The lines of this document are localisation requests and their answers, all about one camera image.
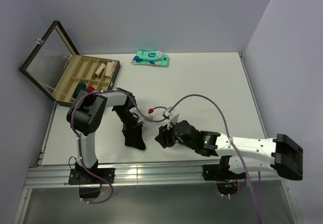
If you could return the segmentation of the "dark green patterned sock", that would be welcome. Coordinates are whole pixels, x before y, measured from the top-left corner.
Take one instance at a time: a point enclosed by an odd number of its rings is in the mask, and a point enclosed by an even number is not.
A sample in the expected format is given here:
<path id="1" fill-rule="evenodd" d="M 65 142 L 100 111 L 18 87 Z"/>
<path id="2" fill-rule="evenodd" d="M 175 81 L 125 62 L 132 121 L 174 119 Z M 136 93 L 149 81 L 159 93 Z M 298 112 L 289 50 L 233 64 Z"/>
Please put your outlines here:
<path id="1" fill-rule="evenodd" d="M 77 98 L 78 94 L 80 93 L 81 90 L 85 89 L 86 88 L 86 84 L 85 83 L 78 83 L 78 85 L 76 86 L 74 92 L 73 92 L 73 95 L 72 97 L 74 99 Z"/>

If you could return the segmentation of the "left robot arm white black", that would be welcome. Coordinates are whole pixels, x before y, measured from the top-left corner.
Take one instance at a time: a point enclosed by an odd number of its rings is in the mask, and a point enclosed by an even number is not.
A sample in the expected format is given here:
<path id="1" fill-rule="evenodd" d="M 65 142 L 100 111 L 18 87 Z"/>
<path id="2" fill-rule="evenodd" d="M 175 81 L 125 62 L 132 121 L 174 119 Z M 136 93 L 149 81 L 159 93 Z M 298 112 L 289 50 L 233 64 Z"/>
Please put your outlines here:
<path id="1" fill-rule="evenodd" d="M 78 165 L 84 167 L 80 178 L 86 183 L 93 183 L 98 178 L 98 159 L 95 154 L 95 132 L 99 128 L 106 108 L 112 108 L 123 124 L 122 133 L 125 145 L 145 150 L 142 139 L 142 126 L 131 109 L 137 106 L 135 96 L 124 89 L 108 91 L 90 91 L 81 89 L 67 113 L 67 121 L 77 137 Z"/>

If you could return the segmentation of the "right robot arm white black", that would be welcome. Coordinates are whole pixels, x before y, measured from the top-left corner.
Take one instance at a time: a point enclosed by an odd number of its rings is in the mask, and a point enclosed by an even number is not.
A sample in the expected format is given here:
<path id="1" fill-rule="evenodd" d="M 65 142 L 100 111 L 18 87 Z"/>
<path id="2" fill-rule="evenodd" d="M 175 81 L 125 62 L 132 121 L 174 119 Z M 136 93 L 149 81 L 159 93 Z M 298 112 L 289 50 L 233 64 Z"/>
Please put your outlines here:
<path id="1" fill-rule="evenodd" d="M 180 144 L 202 156 L 218 156 L 212 169 L 214 179 L 243 179 L 246 172 L 277 172 L 285 179 L 303 179 L 303 148 L 285 134 L 275 138 L 252 139 L 228 137 L 223 133 L 199 131 L 187 121 L 159 128 L 155 140 L 169 148 Z"/>

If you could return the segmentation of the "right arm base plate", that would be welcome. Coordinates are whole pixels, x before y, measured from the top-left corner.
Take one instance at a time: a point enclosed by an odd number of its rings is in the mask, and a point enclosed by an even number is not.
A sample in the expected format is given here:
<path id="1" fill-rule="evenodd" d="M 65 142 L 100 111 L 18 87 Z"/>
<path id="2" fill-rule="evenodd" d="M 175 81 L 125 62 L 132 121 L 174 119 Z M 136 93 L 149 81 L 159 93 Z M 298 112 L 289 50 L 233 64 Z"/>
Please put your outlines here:
<path id="1" fill-rule="evenodd" d="M 228 166 L 220 166 L 220 164 L 205 164 L 202 166 L 202 177 L 205 181 L 228 182 L 230 180 L 244 180 L 246 174 L 236 174 L 229 170 Z"/>

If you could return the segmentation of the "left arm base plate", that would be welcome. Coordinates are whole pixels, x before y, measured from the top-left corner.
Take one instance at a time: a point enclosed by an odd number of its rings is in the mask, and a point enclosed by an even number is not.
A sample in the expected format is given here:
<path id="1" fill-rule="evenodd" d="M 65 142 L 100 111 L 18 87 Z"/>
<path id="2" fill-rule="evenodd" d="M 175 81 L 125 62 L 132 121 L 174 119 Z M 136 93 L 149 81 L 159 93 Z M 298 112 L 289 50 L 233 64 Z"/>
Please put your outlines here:
<path id="1" fill-rule="evenodd" d="M 107 180 L 110 184 L 114 182 L 115 169 L 114 168 L 98 168 L 97 176 Z M 71 169 L 68 180 L 69 185 L 90 185 L 90 184 L 103 184 L 101 179 L 90 175 L 85 170 L 77 171 Z"/>

